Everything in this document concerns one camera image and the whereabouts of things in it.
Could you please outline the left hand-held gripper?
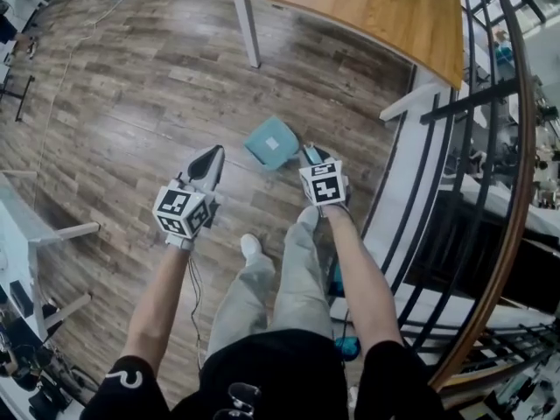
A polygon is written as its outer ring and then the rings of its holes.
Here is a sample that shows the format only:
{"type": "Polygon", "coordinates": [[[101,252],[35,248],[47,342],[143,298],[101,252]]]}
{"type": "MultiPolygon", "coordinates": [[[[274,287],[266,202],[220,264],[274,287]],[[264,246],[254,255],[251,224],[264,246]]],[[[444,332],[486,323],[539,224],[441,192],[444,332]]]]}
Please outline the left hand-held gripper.
{"type": "Polygon", "coordinates": [[[165,243],[179,249],[193,249],[203,228],[210,228],[220,206],[215,187],[220,183],[225,150],[215,145],[199,150],[187,168],[157,194],[152,214],[166,234],[165,243]]]}

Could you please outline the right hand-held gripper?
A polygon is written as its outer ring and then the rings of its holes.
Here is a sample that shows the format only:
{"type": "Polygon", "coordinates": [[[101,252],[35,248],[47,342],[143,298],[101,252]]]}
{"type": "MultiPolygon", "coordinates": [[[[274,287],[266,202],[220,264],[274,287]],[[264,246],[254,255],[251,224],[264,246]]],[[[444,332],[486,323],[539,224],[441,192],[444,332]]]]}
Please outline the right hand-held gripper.
{"type": "Polygon", "coordinates": [[[329,153],[311,143],[304,146],[304,156],[309,166],[299,169],[299,177],[311,204],[322,207],[346,203],[348,179],[342,161],[326,162],[329,153]]]}

